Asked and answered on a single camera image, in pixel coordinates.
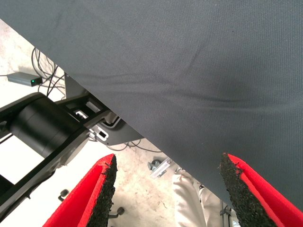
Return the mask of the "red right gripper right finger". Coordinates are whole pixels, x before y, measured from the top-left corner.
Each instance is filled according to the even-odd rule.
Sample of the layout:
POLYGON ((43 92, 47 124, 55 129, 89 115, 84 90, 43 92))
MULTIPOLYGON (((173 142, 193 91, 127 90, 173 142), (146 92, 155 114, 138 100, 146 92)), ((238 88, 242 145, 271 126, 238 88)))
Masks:
POLYGON ((220 174, 240 226, 303 225, 303 212, 242 159, 223 153, 220 174))

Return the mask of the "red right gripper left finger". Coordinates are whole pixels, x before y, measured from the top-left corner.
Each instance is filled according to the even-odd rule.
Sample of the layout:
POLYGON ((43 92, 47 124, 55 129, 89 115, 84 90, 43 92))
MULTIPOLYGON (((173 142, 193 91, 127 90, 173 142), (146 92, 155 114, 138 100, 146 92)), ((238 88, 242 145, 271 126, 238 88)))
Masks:
POLYGON ((116 156, 99 159, 61 202, 45 227, 106 227, 115 192, 116 156))

